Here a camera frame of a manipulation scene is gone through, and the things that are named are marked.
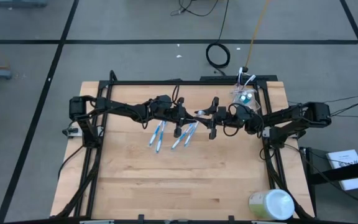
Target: clear plastic part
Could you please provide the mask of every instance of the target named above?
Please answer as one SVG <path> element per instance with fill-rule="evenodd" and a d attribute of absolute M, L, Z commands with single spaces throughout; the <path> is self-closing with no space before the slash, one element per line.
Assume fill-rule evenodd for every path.
<path fill-rule="evenodd" d="M 230 94 L 233 96 L 233 103 L 247 106 L 255 112 L 260 109 L 260 105 L 255 99 L 255 94 L 257 94 L 255 89 L 242 88 L 242 86 L 239 88 L 235 85 L 235 89 L 231 91 Z"/>

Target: wooden tabletop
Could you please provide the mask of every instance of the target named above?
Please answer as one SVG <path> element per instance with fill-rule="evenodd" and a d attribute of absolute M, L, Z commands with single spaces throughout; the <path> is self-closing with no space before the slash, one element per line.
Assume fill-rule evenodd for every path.
<path fill-rule="evenodd" d="M 97 87 L 98 82 L 84 82 L 80 95 L 96 96 Z M 114 85 L 111 99 L 138 104 L 158 95 L 170 96 L 173 87 Z M 220 106 L 227 106 L 232 88 L 182 85 L 179 96 L 185 98 L 186 110 L 191 112 L 208 108 L 214 96 L 219 97 Z M 273 111 L 288 107 L 282 82 L 268 82 L 268 92 Z M 150 121 L 143 130 L 141 124 L 129 118 L 108 116 L 92 218 L 133 220 L 144 214 L 148 220 L 227 220 L 229 215 L 236 220 L 257 219 L 249 210 L 248 199 L 254 192 L 268 190 L 269 181 L 265 162 L 259 158 L 262 141 L 256 135 L 242 129 L 234 137 L 227 137 L 217 127 L 216 139 L 208 140 L 209 130 L 200 125 L 189 147 L 184 148 L 181 142 L 172 151 L 175 125 L 169 123 L 160 153 L 156 154 L 155 144 L 148 147 L 148 142 L 158 122 Z M 68 140 L 65 158 L 81 143 L 81 138 Z M 292 139 L 287 144 L 298 147 Z M 281 155 L 288 189 L 313 215 L 299 153 L 286 147 Z M 76 192 L 84 156 L 82 150 L 63 168 L 51 215 L 60 212 Z M 81 214 L 85 214 L 88 191 L 83 201 Z"/>

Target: blue toothbrush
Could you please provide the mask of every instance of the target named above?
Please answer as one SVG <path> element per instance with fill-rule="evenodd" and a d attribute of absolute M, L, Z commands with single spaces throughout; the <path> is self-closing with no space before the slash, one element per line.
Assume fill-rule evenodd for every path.
<path fill-rule="evenodd" d="M 166 121 L 164 121 L 162 123 L 162 129 L 161 129 L 161 133 L 160 133 L 160 139 L 158 140 L 158 143 L 157 143 L 157 147 L 155 148 L 155 152 L 156 153 L 159 153 L 160 152 L 160 147 L 161 147 L 161 143 L 162 143 L 162 136 L 163 136 L 163 133 L 164 133 L 164 128 L 165 128 L 165 125 L 166 125 Z"/>
<path fill-rule="evenodd" d="M 199 117 L 199 116 L 204 115 L 204 114 L 205 114 L 204 111 L 199 111 L 199 112 L 197 112 L 197 115 L 196 115 L 196 116 Z M 196 125 L 194 125 L 193 129 L 191 130 L 189 136 L 187 137 L 187 139 L 186 139 L 186 141 L 185 141 L 185 147 L 187 147 L 187 146 L 189 145 L 190 139 L 191 139 L 191 137 L 193 136 L 194 132 L 196 131 L 197 126 L 198 126 L 199 123 L 200 123 L 200 122 L 197 121 Z"/>
<path fill-rule="evenodd" d="M 157 134 L 158 134 L 158 131 L 160 130 L 161 124 L 162 124 L 162 121 L 160 121 L 160 124 L 155 129 L 154 134 L 153 134 L 152 138 L 150 139 L 149 147 L 153 144 L 155 137 L 157 137 Z"/>
<path fill-rule="evenodd" d="M 193 124 L 190 124 L 189 127 L 186 129 L 186 131 L 185 131 L 185 132 L 179 137 L 179 139 L 173 144 L 173 146 L 171 147 L 171 149 L 175 149 L 175 148 L 176 148 L 176 146 L 179 144 L 179 142 L 182 141 L 182 140 L 185 138 L 187 132 L 189 132 L 189 130 L 190 130 L 192 127 L 193 127 Z"/>

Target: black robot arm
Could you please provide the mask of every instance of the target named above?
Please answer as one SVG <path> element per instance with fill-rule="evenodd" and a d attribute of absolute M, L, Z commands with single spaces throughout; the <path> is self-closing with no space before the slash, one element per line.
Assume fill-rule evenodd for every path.
<path fill-rule="evenodd" d="M 217 125 L 237 129 L 244 127 L 249 134 L 263 132 L 263 136 L 269 138 L 270 143 L 278 147 L 283 147 L 287 138 L 293 134 L 301 136 L 307 128 L 323 128 L 331 124 L 329 106 L 324 103 L 309 102 L 294 105 L 260 116 L 252 109 L 236 103 L 229 105 L 228 109 L 219 106 L 219 98 L 215 97 L 211 106 L 202 110 L 203 115 L 211 117 L 201 118 L 189 114 L 183 106 L 184 101 L 185 99 L 181 97 L 173 102 L 168 95 L 162 95 L 142 104 L 128 105 L 104 97 L 76 96 L 70 100 L 69 114 L 70 119 L 80 125 L 85 147 L 97 147 L 100 144 L 98 130 L 91 125 L 90 118 L 104 113 L 126 116 L 142 124 L 147 124 L 152 119 L 175 123 L 176 138 L 181 135 L 183 125 L 197 121 L 211 130 L 210 139 L 216 137 Z M 89 113 L 86 112 L 87 102 L 93 107 Z M 235 113 L 231 112 L 231 107 L 236 108 Z M 275 127 L 276 124 L 286 122 L 289 123 L 282 127 Z"/>

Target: black coiled cable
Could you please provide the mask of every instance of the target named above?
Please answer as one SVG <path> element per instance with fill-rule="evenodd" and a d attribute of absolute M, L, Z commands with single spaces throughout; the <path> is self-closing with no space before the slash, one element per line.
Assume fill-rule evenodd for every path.
<path fill-rule="evenodd" d="M 229 63 L 230 63 L 230 51 L 225 45 L 220 44 L 219 41 L 221 40 L 222 31 L 223 31 L 223 27 L 224 27 L 224 21 L 226 20 L 226 14 L 227 14 L 227 7 L 228 6 L 229 6 L 229 0 L 227 0 L 227 2 L 226 2 L 226 10 L 224 11 L 224 17 L 223 17 L 221 33 L 219 34 L 219 38 L 217 39 L 217 41 L 213 42 L 212 44 L 209 44 L 208 47 L 206 48 L 206 51 L 205 51 L 205 56 L 206 56 L 206 60 L 208 61 L 208 63 L 212 67 L 214 67 L 216 70 L 218 70 L 223 76 L 226 76 L 226 74 L 223 71 L 221 71 L 220 68 L 226 68 L 229 65 Z M 222 48 L 225 51 L 225 53 L 226 53 L 226 62 L 224 62 L 223 64 L 216 64 L 216 63 L 211 61 L 211 59 L 209 57 L 209 50 L 213 46 L 218 46 L 218 47 Z"/>

